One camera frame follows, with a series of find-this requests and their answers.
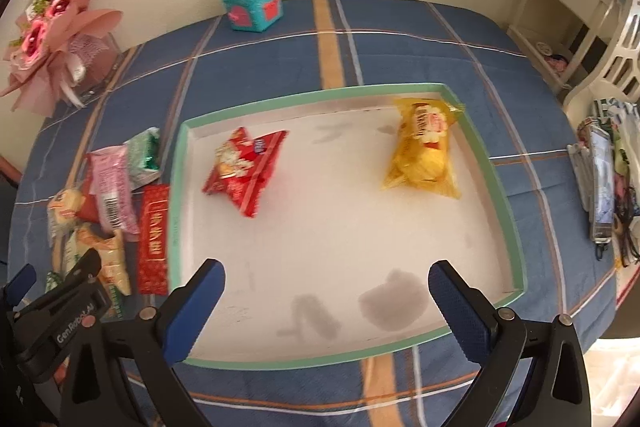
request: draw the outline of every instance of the pink wrapping paper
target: pink wrapping paper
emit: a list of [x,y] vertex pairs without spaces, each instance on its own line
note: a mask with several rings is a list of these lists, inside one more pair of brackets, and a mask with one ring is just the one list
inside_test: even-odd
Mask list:
[[[89,0],[70,0],[62,13],[54,14],[53,10],[49,10],[46,14],[49,17],[38,17],[36,20],[46,24],[46,33],[38,39],[35,54],[29,56],[26,53],[27,44],[5,50],[2,58],[11,62],[11,69],[9,85],[0,91],[0,96],[20,89],[12,110],[23,108],[43,116],[52,116],[57,101],[64,98],[61,83],[72,82],[66,66],[70,58],[69,42],[78,35],[104,39],[120,23],[121,11],[87,10],[88,4]],[[21,33],[28,37],[27,28],[32,28],[34,23],[27,19],[27,15],[22,13],[15,23]],[[81,82],[80,87],[95,84],[96,75],[102,72],[106,76],[116,56],[113,50],[98,55],[97,62],[90,67],[92,77],[87,82]]]

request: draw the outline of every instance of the pink snack package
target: pink snack package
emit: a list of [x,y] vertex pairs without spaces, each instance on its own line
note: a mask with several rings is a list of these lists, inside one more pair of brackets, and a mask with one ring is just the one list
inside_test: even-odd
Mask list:
[[90,192],[98,203],[102,229],[121,229],[128,241],[137,241],[140,229],[131,204],[127,146],[105,147],[89,153],[89,158],[94,174]]

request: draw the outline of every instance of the yellow round snack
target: yellow round snack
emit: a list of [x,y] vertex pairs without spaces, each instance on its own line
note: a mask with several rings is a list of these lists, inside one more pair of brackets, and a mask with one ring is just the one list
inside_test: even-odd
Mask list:
[[449,127],[463,110],[443,100],[400,98],[398,145],[384,188],[411,185],[459,198],[449,155]]

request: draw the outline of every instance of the blue gripper pad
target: blue gripper pad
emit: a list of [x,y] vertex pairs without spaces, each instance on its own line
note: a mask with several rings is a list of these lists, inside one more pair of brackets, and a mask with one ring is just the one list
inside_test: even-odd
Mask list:
[[431,266],[428,281],[429,292],[465,356],[482,365],[491,353],[491,331],[468,299],[471,292],[480,292],[469,288],[447,261],[438,261]]
[[[224,290],[225,268],[219,261],[207,259],[189,282],[176,288],[162,305],[162,353],[169,365],[187,358]],[[163,313],[168,314],[166,320],[162,320]]]
[[4,287],[6,302],[11,308],[16,307],[36,282],[36,270],[25,264],[11,281]]

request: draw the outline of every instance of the barcode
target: barcode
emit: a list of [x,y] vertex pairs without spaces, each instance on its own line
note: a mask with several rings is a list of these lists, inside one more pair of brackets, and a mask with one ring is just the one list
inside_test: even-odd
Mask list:
[[107,219],[112,229],[121,228],[120,216],[118,215],[118,198],[108,198],[104,200],[104,207],[107,211]]

